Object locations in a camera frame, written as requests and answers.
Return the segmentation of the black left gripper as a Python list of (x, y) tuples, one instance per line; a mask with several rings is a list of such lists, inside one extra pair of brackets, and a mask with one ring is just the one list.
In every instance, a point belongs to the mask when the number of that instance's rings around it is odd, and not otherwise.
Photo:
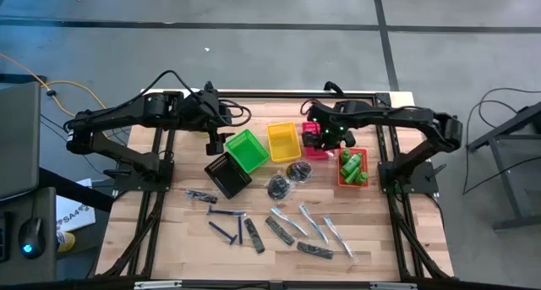
[[(184, 129), (205, 132), (211, 129), (232, 125), (232, 114), (219, 100), (216, 89), (191, 92), (184, 99)], [(219, 155), (224, 152), (224, 140), (234, 133), (210, 133), (210, 142), (206, 145), (207, 155)]]

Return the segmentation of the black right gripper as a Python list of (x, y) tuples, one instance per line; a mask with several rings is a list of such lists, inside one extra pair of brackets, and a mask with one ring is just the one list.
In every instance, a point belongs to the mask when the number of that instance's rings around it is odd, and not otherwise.
[(311, 106), (304, 111), (309, 122), (320, 125), (320, 132), (303, 132), (303, 146), (318, 150), (339, 149), (342, 143), (347, 148), (354, 147), (356, 140), (349, 127), (338, 119), (339, 112), (320, 102), (311, 102)]

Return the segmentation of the black bagged hair net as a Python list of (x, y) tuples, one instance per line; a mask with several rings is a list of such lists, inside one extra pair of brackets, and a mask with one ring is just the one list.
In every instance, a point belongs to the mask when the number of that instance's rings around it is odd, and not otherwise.
[(312, 167), (306, 161), (296, 161), (287, 167), (287, 177), (296, 183), (305, 183), (313, 173)]
[(282, 175), (274, 175), (270, 178), (266, 188), (267, 194), (273, 200), (283, 200), (291, 190), (289, 180)]

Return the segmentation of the blue toothbrush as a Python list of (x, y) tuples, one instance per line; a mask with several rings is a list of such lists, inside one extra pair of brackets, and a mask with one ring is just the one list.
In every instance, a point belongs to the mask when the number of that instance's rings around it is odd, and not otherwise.
[(289, 225), (294, 227), (297, 231), (302, 233), (304, 236), (308, 236), (308, 233), (302, 229), (293, 219), (284, 214), (277, 206), (273, 206), (270, 211), (275, 215), (281, 218), (283, 221), (287, 222)]
[(305, 219), (309, 222), (309, 225), (318, 233), (318, 235), (320, 236), (320, 238), (323, 240), (323, 242), (325, 244), (328, 244), (330, 241), (329, 239), (326, 237), (326, 235), (323, 233), (323, 231), (321, 230), (320, 226), (315, 222), (315, 220), (312, 218), (312, 216), (310, 215), (309, 213), (309, 209), (307, 208), (307, 206), (305, 204), (300, 204), (299, 205), (299, 210), (301, 212), (301, 214), (305, 217)]

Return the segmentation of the black comb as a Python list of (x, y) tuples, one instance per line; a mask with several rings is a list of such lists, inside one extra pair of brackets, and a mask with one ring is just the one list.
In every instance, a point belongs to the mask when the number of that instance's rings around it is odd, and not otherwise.
[(268, 216), (265, 219), (266, 225), (271, 231), (286, 245), (292, 246), (295, 243), (295, 238), (289, 234), (273, 217)]
[(327, 260), (332, 260), (334, 258), (334, 253), (332, 250), (314, 246), (312, 244), (301, 241), (297, 242), (297, 250)]
[(196, 190), (188, 189), (185, 191), (185, 197), (191, 200), (202, 201), (210, 204), (216, 204), (218, 198), (213, 194), (207, 194)]
[(252, 240), (254, 249), (257, 254), (262, 254), (265, 252), (265, 246), (263, 244), (263, 241), (261, 237), (259, 236), (259, 233), (253, 223), (253, 221), (250, 218), (247, 218), (244, 220), (244, 226), (246, 227), (249, 236)]

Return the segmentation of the red plastic basket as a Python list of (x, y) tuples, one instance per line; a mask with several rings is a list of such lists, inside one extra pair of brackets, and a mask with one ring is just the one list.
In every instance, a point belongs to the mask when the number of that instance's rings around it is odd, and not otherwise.
[[(302, 123), (302, 133), (318, 134), (320, 125), (316, 122)], [(335, 156), (334, 150), (316, 150), (313, 146), (304, 146), (304, 157), (310, 160), (327, 160)]]

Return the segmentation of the green plastic basket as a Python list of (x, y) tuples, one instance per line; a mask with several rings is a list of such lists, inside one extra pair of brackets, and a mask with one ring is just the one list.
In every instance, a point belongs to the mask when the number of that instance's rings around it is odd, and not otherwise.
[(246, 173), (253, 172), (270, 158), (269, 152), (249, 129), (235, 134), (226, 143), (226, 148)]

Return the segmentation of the black plastic basket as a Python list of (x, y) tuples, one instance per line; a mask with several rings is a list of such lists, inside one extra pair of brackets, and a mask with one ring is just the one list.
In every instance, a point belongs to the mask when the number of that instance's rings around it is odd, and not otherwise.
[(228, 200), (252, 182), (252, 178), (228, 152), (207, 165), (205, 172)]

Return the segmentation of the black desk bar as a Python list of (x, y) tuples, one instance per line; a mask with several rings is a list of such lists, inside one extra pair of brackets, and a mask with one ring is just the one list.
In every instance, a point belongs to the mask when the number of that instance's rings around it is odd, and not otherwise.
[(85, 187), (42, 167), (39, 168), (38, 187), (40, 189), (54, 188), (57, 195), (104, 212), (110, 212), (114, 203), (113, 197)]

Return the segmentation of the yellow and white canister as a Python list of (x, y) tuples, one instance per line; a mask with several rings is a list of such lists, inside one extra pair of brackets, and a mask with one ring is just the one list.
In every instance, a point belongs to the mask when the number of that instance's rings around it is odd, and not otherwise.
[(57, 240), (57, 252), (65, 253), (71, 250), (76, 242), (75, 236), (72, 233), (57, 231), (56, 232)]

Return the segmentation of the grey monitor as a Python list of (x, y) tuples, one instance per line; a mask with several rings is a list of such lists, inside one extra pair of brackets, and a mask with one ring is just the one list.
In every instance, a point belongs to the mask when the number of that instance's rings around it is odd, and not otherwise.
[(0, 200), (38, 185), (40, 86), (0, 89)]

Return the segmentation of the black computer mouse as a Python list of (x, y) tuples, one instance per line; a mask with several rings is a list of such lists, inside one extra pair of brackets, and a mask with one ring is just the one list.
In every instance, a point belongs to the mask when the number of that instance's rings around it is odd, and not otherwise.
[(21, 225), (18, 232), (18, 245), (22, 255), (29, 260), (43, 254), (46, 239), (41, 218), (32, 217)]

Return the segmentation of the dark grey desk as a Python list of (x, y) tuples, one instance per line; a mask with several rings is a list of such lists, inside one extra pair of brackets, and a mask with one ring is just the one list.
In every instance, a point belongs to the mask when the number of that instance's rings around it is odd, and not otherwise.
[[(9, 259), (0, 262), (0, 286), (54, 282), (56, 271), (56, 190), (43, 188), (0, 203), (0, 213), (10, 215)], [(19, 246), (19, 229), (31, 217), (41, 219), (43, 253), (32, 260)]]

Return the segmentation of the black keyboard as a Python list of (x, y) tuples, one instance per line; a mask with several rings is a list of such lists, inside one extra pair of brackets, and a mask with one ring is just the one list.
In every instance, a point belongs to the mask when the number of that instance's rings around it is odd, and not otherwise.
[(12, 213), (0, 212), (0, 263), (9, 260), (12, 231)]

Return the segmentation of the silver aluminium bracket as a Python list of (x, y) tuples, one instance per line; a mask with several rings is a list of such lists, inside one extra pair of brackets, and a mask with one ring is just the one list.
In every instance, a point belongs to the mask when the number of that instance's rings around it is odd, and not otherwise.
[(418, 285), (402, 282), (371, 282), (369, 290), (418, 290)]
[(144, 281), (136, 282), (134, 290), (174, 290), (182, 286), (183, 283), (180, 280)]

